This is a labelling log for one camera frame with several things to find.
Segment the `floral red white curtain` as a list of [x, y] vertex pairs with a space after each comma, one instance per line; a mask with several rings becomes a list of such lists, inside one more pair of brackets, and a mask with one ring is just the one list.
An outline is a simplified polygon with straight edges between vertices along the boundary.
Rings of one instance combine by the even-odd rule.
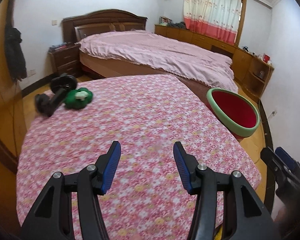
[[186, 28], [199, 34], [235, 44], [242, 0], [184, 0]]

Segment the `red bin with green rim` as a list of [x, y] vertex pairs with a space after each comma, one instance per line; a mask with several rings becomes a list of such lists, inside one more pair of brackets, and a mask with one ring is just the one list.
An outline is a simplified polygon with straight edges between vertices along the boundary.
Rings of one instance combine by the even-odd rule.
[[256, 107], [245, 97], [221, 88], [207, 91], [207, 107], [237, 140], [252, 136], [260, 125]]

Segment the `wooden bed base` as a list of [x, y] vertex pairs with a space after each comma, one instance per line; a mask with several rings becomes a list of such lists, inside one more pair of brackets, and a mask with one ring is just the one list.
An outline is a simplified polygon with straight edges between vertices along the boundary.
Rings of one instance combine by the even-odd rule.
[[[153, 75], [153, 74], [170, 74], [161, 69], [153, 69], [148, 65], [133, 64], [128, 61], [121, 61], [115, 59], [99, 59], [92, 57], [82, 51], [79, 52], [79, 59], [82, 64], [82, 70], [87, 76], [92, 79], [118, 77], [118, 76], [131, 76], [131, 75]], [[208, 100], [206, 94], [210, 87], [205, 84], [190, 80], [176, 74], [172, 74], [186, 85], [206, 106]]]

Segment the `dark wooden nightstand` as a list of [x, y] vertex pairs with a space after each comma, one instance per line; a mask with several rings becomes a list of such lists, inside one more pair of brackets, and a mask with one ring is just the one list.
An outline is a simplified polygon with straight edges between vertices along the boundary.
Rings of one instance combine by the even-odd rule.
[[51, 66], [58, 75], [66, 73], [74, 77], [81, 76], [82, 64], [79, 59], [79, 48], [78, 43], [67, 43], [65, 48], [48, 51]]

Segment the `dark wooden headboard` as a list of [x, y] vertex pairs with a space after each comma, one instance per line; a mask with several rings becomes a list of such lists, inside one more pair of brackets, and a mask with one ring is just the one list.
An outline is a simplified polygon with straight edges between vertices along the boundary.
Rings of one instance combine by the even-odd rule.
[[64, 42], [78, 42], [81, 39], [109, 31], [145, 30], [147, 18], [128, 11], [107, 9], [62, 20]]

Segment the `pink floral tablecloth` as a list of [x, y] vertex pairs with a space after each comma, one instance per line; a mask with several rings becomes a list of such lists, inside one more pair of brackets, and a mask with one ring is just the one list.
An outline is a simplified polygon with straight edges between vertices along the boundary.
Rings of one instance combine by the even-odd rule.
[[195, 196], [183, 188], [173, 157], [181, 142], [215, 172], [240, 171], [253, 188], [261, 174], [201, 100], [170, 75], [123, 76], [82, 83], [93, 100], [37, 116], [19, 156], [17, 215], [23, 222], [54, 172], [79, 172], [121, 144], [113, 183], [99, 198], [110, 239], [186, 239]]

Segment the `wooden wardrobe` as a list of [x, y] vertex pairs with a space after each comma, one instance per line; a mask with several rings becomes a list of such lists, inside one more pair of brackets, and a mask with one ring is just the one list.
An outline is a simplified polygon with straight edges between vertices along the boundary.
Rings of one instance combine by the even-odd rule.
[[0, 2], [0, 162], [16, 173], [27, 129], [19, 81], [10, 77], [4, 50], [5, 25], [12, 9], [13, 0]]

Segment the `clothes on nightstand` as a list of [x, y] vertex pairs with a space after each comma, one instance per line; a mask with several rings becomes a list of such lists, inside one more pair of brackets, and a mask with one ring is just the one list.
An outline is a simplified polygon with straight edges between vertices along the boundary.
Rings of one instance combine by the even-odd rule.
[[59, 49], [65, 48], [66, 46], [67, 46], [67, 43], [62, 43], [62, 44], [58, 44], [58, 45], [55, 45], [55, 46], [51, 46], [49, 48], [49, 51], [59, 50]]

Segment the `pink bedspread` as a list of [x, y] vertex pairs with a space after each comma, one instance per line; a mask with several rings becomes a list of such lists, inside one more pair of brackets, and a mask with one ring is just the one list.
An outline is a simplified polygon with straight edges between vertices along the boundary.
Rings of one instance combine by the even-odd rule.
[[80, 50], [99, 59], [148, 65], [199, 81], [210, 88], [238, 92], [230, 57], [145, 30], [111, 31], [79, 41]]

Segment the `green plush toy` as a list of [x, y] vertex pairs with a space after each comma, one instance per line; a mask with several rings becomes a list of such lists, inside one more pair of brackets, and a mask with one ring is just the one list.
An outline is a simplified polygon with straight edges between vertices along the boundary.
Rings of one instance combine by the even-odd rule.
[[71, 90], [64, 99], [66, 109], [83, 109], [93, 100], [93, 93], [87, 88]]

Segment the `black jacket hanging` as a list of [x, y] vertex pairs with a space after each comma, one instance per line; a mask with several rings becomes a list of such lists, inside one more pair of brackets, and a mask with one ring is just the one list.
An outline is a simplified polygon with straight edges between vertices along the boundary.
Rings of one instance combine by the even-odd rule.
[[7, 67], [13, 81], [27, 78], [26, 61], [21, 49], [21, 32], [12, 26], [5, 26], [4, 50]]

